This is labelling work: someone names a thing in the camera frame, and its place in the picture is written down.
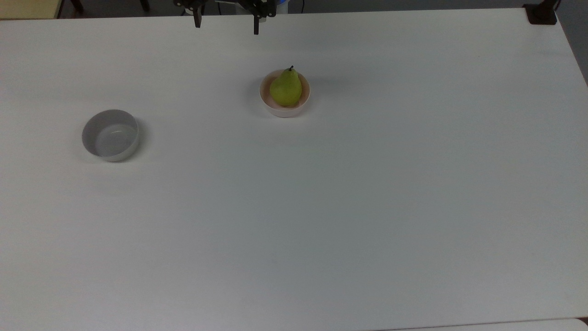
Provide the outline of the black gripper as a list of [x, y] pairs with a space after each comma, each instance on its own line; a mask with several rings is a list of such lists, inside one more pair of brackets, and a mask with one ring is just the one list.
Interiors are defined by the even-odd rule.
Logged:
[[[214, 2], [247, 7], [247, 10], [254, 17], [255, 35], [259, 34], [260, 23], [264, 22], [267, 17], [275, 17], [277, 14], [277, 2], [275, 0], [214, 0]], [[175, 0], [174, 5], [183, 8], [185, 13], [191, 14], [195, 27], [200, 28], [205, 0]]]

